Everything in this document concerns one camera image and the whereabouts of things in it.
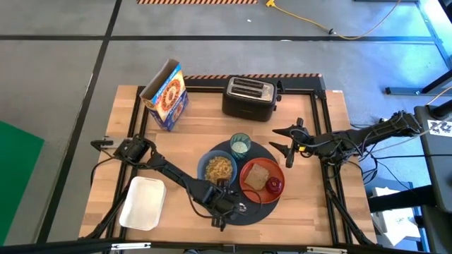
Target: red plate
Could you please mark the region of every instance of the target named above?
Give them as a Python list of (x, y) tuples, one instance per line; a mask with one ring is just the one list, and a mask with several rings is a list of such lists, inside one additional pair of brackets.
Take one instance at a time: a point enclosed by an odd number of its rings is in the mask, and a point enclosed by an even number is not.
[[(270, 173), (270, 175), (268, 176), (269, 178), (276, 177), (277, 179), (281, 180), (282, 190), (280, 193), (270, 193), (267, 191), (267, 189), (265, 187), (262, 190), (254, 190), (251, 186), (249, 186), (248, 184), (245, 183), (245, 179), (248, 176), (249, 171), (251, 170), (251, 168), (253, 167), (253, 165), (255, 163), (268, 170), (268, 172)], [(243, 166), (242, 171), (240, 172), (240, 188), (242, 189), (242, 191), (244, 191), (244, 190), (256, 191), (259, 194), (259, 196), (261, 197), (263, 204), (268, 204), (268, 203), (271, 203), (271, 202), (277, 200), (281, 196), (281, 193), (284, 191), (284, 185), (285, 185), (285, 180), (284, 180), (283, 171), (278, 166), (278, 164), (276, 164), (271, 159), (266, 159), (266, 158), (252, 159), (249, 162), (247, 162), (245, 164), (245, 166)], [(244, 191), (244, 194), (251, 201), (259, 203), (259, 197), (254, 192)]]

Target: wooden table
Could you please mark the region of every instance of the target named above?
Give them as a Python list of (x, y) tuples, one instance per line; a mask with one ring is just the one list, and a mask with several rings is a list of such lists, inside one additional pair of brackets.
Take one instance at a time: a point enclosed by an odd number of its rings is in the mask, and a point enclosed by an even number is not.
[[(110, 114), (106, 135), (126, 137), (137, 86), (120, 85)], [(285, 158), (268, 142), (290, 144), (290, 139), (276, 135), (274, 128), (287, 128), (297, 117), (314, 134), (313, 112), (309, 96), (283, 95), (278, 109), (267, 123), (247, 121), (225, 116), (221, 111), (220, 93), (189, 93), (189, 106), (171, 133), (158, 128), (152, 117), (148, 118), (146, 137), (157, 145), (159, 153), (186, 173), (196, 177), (199, 158), (212, 147), (229, 140), (237, 132), (247, 133), (251, 139), (267, 148), (279, 162), (286, 179), (281, 199), (264, 220), (249, 226), (227, 225), (224, 232), (210, 225), (209, 219), (198, 217), (190, 207), (183, 188), (156, 171), (140, 171), (139, 176), (160, 179), (167, 194), (158, 226), (151, 231), (128, 229), (126, 238), (134, 241), (174, 241), (192, 243), (251, 243), (278, 245), (331, 246), (331, 233), (326, 209), (326, 198), (321, 178), (319, 159), (296, 156), (294, 166), (285, 168)], [(326, 91), (333, 130), (349, 129), (350, 124), (341, 91)], [(318, 102), (320, 119), (323, 114)], [(137, 132), (141, 117), (138, 117)], [(322, 131), (325, 131), (321, 120)], [(100, 154), (99, 160), (106, 159)], [(119, 161), (111, 161), (97, 168), (93, 187), (85, 211), (80, 236), (89, 234), (105, 216), (112, 204), (117, 184)], [(340, 172), (346, 197), (347, 210), (359, 228), (376, 242), (366, 193), (360, 170), (346, 164)], [(197, 205), (204, 214), (207, 212)], [(336, 211), (338, 234), (345, 242), (340, 215)], [(115, 236), (119, 232), (116, 223)]]

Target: yellow cable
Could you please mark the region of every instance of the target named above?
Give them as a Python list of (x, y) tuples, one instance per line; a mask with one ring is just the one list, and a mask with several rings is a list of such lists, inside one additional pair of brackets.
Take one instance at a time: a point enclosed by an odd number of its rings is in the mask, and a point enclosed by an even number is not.
[[(343, 38), (344, 40), (357, 40), (357, 39), (359, 39), (359, 38), (363, 38), (364, 36), (368, 35), (368, 34), (371, 33), (372, 31), (374, 31), (378, 26), (380, 26), (380, 25), (382, 24), (382, 22), (385, 21), (385, 19), (386, 19), (387, 17), (389, 17), (389, 15), (394, 11), (394, 9), (398, 6), (398, 4), (401, 3), (401, 1), (402, 1), (402, 0), (398, 0), (397, 3), (395, 3), (394, 7), (389, 11), (389, 13), (388, 13), (388, 14), (387, 14), (380, 22), (378, 22), (378, 24), (376, 24), (376, 25), (375, 25), (372, 29), (370, 29), (369, 31), (365, 32), (363, 35), (356, 36), (356, 37), (347, 37), (347, 36), (344, 36), (344, 35), (339, 35), (339, 34), (336, 33), (336, 32), (333, 32), (333, 34), (334, 34), (334, 35), (337, 35), (337, 36), (339, 36), (339, 37), (341, 37), (341, 38)], [(297, 15), (295, 15), (295, 14), (293, 14), (293, 13), (290, 13), (289, 11), (286, 11), (286, 10), (284, 10), (284, 9), (281, 9), (280, 7), (276, 6), (275, 0), (268, 0), (266, 5), (267, 5), (267, 7), (273, 7), (273, 8), (275, 8), (275, 9), (279, 10), (279, 11), (282, 11), (283, 13), (286, 13), (287, 15), (290, 15), (290, 16), (294, 17), (294, 18), (298, 18), (298, 19), (300, 19), (300, 20), (303, 20), (303, 21), (312, 23), (312, 24), (314, 24), (314, 25), (320, 27), (321, 29), (325, 30), (325, 31), (328, 32), (328, 33), (331, 31), (331, 29), (328, 29), (328, 28), (325, 27), (324, 25), (321, 25), (321, 24), (317, 23), (317, 22), (314, 21), (314, 20), (310, 20), (310, 19), (308, 19), (308, 18), (303, 18), (303, 17), (297, 16)]]

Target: cereal box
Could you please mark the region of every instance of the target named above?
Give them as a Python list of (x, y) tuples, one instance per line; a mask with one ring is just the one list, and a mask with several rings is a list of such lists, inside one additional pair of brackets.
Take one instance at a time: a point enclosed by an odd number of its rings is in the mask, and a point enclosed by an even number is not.
[(172, 130), (189, 103), (181, 65), (169, 59), (140, 94), (146, 107), (163, 130)]

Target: toaster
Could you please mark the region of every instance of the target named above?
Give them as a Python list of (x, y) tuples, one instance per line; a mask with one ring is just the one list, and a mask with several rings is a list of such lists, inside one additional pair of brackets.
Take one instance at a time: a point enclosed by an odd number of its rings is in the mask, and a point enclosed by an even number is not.
[(268, 121), (280, 98), (277, 85), (232, 77), (223, 91), (222, 111), (242, 119)]

